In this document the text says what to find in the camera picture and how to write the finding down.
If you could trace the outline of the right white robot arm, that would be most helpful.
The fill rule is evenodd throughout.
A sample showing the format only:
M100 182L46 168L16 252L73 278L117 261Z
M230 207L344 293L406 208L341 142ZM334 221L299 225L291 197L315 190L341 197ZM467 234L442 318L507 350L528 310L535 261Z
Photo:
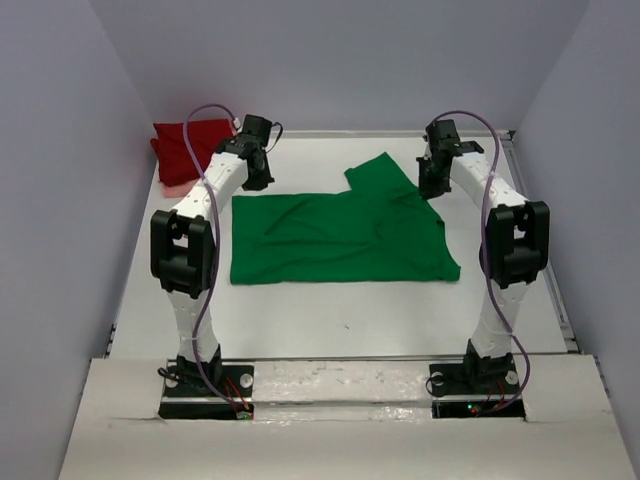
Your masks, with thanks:
M418 189L424 200L457 185L480 211L479 265L486 283L476 329L459 363L434 364L427 386L436 397L482 392L504 385L514 373L513 352L523 348L515 333L529 286L548 264L550 209L531 201L497 172L474 141L460 138L449 113L425 129L426 150L418 162Z

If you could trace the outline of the green t-shirt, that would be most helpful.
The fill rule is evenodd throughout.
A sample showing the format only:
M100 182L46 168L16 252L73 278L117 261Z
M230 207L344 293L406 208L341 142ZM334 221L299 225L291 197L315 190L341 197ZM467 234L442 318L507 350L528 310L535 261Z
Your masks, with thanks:
M344 176L339 193L234 197L231 283L459 280L444 221L388 153Z

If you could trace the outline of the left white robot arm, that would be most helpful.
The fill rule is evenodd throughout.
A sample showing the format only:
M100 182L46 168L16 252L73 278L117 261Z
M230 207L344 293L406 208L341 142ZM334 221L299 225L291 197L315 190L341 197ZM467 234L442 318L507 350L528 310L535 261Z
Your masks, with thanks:
M185 122L182 136L199 179L182 200L150 220L151 274L167 293L179 335L174 380L201 395L219 395L223 379L209 308L220 266L220 214L237 190L262 191L274 182L268 144L272 129L280 127L248 114L234 122L232 136L221 140L202 166Z

